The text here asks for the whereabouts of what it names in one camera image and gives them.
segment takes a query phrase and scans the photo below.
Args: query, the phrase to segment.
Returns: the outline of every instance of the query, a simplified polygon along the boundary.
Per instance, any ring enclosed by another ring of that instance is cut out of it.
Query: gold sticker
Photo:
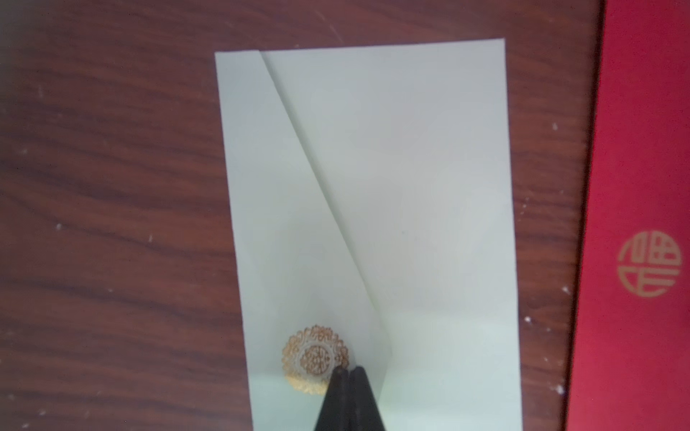
[[[669,235],[652,230],[640,232],[623,244],[618,253],[618,278],[640,297],[658,297],[676,283],[680,274],[680,248]]]
[[[331,373],[350,357],[345,343],[330,328],[314,325],[290,337],[283,349],[283,371],[293,388],[306,394],[326,394]]]

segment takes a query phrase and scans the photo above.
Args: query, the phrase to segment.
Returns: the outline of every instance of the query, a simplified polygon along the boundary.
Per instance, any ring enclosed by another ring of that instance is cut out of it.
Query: red box
[[[690,430],[690,2],[608,0],[568,431]]]

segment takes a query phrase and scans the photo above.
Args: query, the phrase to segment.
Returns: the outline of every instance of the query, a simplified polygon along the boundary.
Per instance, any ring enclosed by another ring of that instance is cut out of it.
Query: dark wooden surface
[[[0,431],[251,428],[214,51],[493,37],[524,429],[562,428],[598,0],[6,0],[0,15]]]

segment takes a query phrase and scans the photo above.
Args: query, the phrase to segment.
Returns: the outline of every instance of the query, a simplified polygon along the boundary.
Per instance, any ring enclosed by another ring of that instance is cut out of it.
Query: paper
[[[503,41],[259,58],[391,339],[386,427],[521,430]]]
[[[375,393],[388,337],[260,53],[216,63],[254,430],[310,430],[323,398],[286,379],[291,337],[330,328]]]

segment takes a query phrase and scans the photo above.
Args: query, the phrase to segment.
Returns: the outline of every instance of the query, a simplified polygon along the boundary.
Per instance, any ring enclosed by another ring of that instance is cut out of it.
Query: gold chinese character
[[[680,248],[669,235],[657,230],[639,232],[626,241],[618,253],[618,261],[628,263],[618,266],[618,278],[627,290],[640,297],[666,293],[680,274],[679,269],[668,268],[680,266]]]

